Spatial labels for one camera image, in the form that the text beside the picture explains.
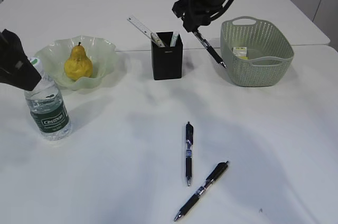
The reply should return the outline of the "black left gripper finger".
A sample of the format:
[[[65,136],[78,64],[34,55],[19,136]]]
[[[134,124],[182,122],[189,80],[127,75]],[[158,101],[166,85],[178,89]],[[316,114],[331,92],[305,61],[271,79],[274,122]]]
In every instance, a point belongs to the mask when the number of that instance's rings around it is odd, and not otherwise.
[[[42,77],[29,61],[24,52],[8,51],[8,84],[25,91],[32,91]]]

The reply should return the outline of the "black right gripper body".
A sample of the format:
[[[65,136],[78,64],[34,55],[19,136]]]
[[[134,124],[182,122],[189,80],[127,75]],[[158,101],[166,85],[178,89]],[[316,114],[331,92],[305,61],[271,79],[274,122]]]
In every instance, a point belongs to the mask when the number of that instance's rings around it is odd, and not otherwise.
[[[211,17],[222,9],[225,0],[178,0],[172,11],[177,18],[182,19],[184,14],[202,15],[202,25],[208,26]]]

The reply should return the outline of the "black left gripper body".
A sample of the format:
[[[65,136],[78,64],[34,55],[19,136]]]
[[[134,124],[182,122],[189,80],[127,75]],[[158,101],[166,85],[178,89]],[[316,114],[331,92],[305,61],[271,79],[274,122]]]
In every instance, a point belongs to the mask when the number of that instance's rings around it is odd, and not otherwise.
[[[20,86],[21,72],[16,64],[23,57],[20,38],[7,29],[1,31],[1,83]]]

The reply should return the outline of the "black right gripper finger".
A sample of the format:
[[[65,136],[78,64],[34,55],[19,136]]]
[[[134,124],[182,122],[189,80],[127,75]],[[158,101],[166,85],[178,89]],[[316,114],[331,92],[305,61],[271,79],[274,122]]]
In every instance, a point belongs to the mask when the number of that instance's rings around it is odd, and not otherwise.
[[[182,21],[184,29],[190,33],[202,25],[202,15],[184,14]]]

